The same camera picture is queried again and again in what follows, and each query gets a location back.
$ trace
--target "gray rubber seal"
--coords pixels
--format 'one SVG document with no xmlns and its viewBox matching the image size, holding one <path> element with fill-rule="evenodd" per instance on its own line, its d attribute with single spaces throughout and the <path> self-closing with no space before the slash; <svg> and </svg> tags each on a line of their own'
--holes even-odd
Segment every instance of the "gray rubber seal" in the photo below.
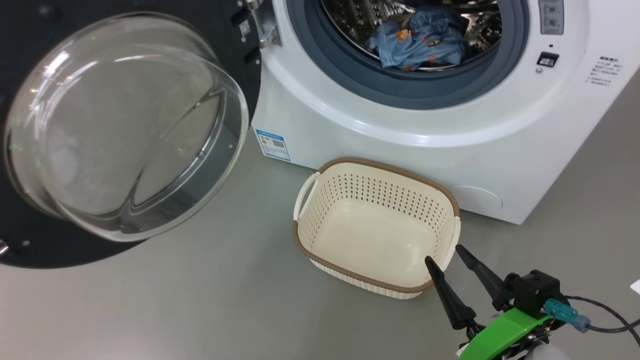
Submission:
<svg viewBox="0 0 640 360">
<path fill-rule="evenodd" d="M 300 43 L 329 77 L 347 90 L 380 104 L 415 110 L 446 108 L 495 88 L 516 67 L 529 36 L 527 0 L 498 0 L 502 40 L 487 55 L 451 70 L 403 72 L 383 69 L 348 44 L 333 28 L 319 0 L 287 0 Z"/>
</svg>

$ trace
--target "laundry basket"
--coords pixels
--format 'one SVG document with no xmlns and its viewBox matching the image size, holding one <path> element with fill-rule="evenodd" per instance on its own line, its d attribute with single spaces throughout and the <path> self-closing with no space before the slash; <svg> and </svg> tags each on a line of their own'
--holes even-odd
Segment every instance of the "laundry basket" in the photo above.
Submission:
<svg viewBox="0 0 640 360">
<path fill-rule="evenodd" d="M 293 220 L 298 247 L 318 268 L 397 299 L 429 288 L 424 258 L 446 269 L 460 236 L 460 209 L 451 192 L 356 158 L 331 161 L 311 175 Z"/>
</svg>

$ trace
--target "clothes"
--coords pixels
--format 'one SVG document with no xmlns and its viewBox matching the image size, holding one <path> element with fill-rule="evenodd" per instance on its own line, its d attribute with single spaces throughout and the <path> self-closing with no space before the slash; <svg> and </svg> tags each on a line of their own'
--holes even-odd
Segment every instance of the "clothes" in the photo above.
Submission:
<svg viewBox="0 0 640 360">
<path fill-rule="evenodd" d="M 384 68 L 410 71 L 424 62 L 457 65 L 470 52 L 464 38 L 468 20 L 450 8 L 421 8 L 408 21 L 406 15 L 396 19 L 382 24 L 366 43 L 377 50 Z"/>
</svg>

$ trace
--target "cable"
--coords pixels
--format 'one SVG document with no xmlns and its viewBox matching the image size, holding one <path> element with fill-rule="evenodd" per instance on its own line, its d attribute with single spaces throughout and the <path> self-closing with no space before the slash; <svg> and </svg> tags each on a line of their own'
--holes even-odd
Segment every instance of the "cable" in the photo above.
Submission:
<svg viewBox="0 0 640 360">
<path fill-rule="evenodd" d="M 634 327 L 640 325 L 640 319 L 632 322 L 630 325 L 626 325 L 624 327 L 618 327 L 615 329 L 604 329 L 601 327 L 596 327 L 596 326 L 591 326 L 591 325 L 587 325 L 587 328 L 589 330 L 593 330 L 593 331 L 598 331 L 598 332 L 606 332 L 607 334 L 617 334 L 619 332 L 625 332 L 625 331 L 630 331 L 632 330 Z"/>
<path fill-rule="evenodd" d="M 591 300 L 591 299 L 587 299 L 585 297 L 580 297 L 580 296 L 567 296 L 567 299 L 570 300 L 578 300 L 578 301 L 584 301 L 584 302 L 588 302 L 592 305 L 595 306 L 600 306 L 601 308 L 605 309 L 606 311 L 610 312 L 610 314 L 612 314 L 613 316 L 615 316 L 618 320 L 620 320 L 620 322 L 622 323 L 622 325 L 624 325 L 625 327 L 627 326 L 631 326 L 631 324 L 629 324 L 628 321 L 625 320 L 625 318 L 622 317 L 622 315 L 618 314 L 617 312 L 615 312 L 614 309 L 611 309 L 609 306 L 606 306 L 605 304 L 601 303 L 601 302 L 597 302 L 595 300 Z M 634 329 L 635 326 L 631 326 L 631 328 L 627 329 L 629 332 L 631 332 L 631 335 L 633 335 L 634 339 L 636 339 L 636 342 L 638 343 L 638 346 L 640 346 L 640 336 L 638 336 L 638 333 L 636 332 L 636 330 Z M 597 327 L 594 329 L 594 327 L 592 326 L 588 326 L 589 329 L 593 330 L 593 331 L 599 331 L 601 330 L 601 328 Z"/>
</svg>

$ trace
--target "floor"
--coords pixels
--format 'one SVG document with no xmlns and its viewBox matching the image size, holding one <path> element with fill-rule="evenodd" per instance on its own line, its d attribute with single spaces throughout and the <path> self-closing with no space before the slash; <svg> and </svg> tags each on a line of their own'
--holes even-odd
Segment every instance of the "floor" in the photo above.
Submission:
<svg viewBox="0 0 640 360">
<path fill-rule="evenodd" d="M 640 76 L 524 225 L 471 213 L 460 242 L 500 276 L 542 270 L 568 295 L 640 317 Z M 400 301 L 316 269 L 292 241 L 312 171 L 263 157 L 253 138 L 232 179 L 185 225 L 63 270 L 0 267 L 0 358 L 11 360 L 455 359 L 465 340 L 435 291 Z M 456 258 L 446 272 L 480 323 L 496 312 Z M 595 325 L 616 320 L 576 304 Z M 629 334 L 565 327 L 574 359 L 638 358 Z"/>
</svg>

